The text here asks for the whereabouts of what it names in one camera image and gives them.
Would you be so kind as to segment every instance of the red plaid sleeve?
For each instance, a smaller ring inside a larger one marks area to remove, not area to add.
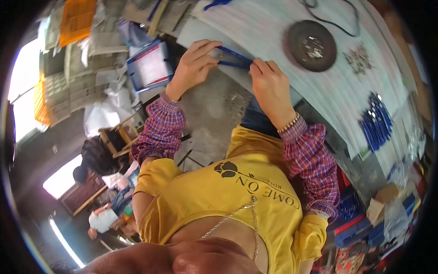
[[[173,159],[181,148],[181,134],[186,118],[178,103],[164,95],[146,107],[149,117],[138,141],[131,146],[132,158],[141,166],[147,157]]]
[[[339,187],[337,165],[324,146],[324,125],[307,125],[302,117],[289,130],[280,134],[283,158],[289,163],[290,176],[299,174],[304,180],[308,199],[306,209],[327,213],[329,224],[337,217]]]

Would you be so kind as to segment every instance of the woman's right hand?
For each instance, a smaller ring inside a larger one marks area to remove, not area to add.
[[[209,53],[221,46],[220,41],[196,41],[180,59],[175,75],[166,88],[166,95],[171,100],[179,98],[190,88],[204,82],[213,68],[217,67],[218,60]]]
[[[250,66],[252,90],[261,110],[277,129],[293,121],[297,114],[290,101],[289,79],[274,61],[254,59]]]

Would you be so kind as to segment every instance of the wooden frame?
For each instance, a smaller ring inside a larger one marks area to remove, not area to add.
[[[136,141],[138,141],[138,138],[139,138],[138,129],[130,121],[130,119],[132,119],[134,117],[134,115],[135,114],[127,117],[125,120],[121,121],[115,127],[112,127],[112,128],[100,128],[98,130],[98,132],[100,134],[100,138],[108,146],[108,149],[112,153],[113,158],[117,158],[117,157],[120,157],[122,155],[125,155],[125,154],[129,153],[131,151],[131,145],[133,143],[135,143]],[[134,131],[134,133],[137,136],[135,139],[131,140],[131,137],[129,136],[129,134],[122,128],[122,125],[124,123],[127,123],[128,126]],[[126,145],[122,148],[121,151],[117,151],[115,146],[111,143],[111,141],[109,140],[108,134],[106,133],[107,130],[108,131],[114,131],[114,130],[117,131],[120,134],[120,136],[122,137],[122,139],[125,141]]]
[[[89,205],[99,194],[107,189],[101,178],[90,172],[85,185],[75,184],[67,190],[58,201],[73,217]]]

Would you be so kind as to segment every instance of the woman's left hand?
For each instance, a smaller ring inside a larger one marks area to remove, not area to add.
[[[216,68],[218,63],[209,53],[221,45],[220,41],[194,42],[181,57],[175,75],[167,85],[167,97],[177,101],[188,89],[204,82],[210,70]]]

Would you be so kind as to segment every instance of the yellow t-shirt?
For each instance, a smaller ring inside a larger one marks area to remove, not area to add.
[[[183,174],[171,159],[143,165],[136,192],[155,196],[140,219],[141,240],[165,244],[185,224],[227,216],[256,196],[259,235],[268,248],[269,273],[297,273],[299,262],[321,256],[327,220],[303,211],[285,173],[280,139],[238,126],[226,160]],[[233,219],[254,229],[251,210]]]

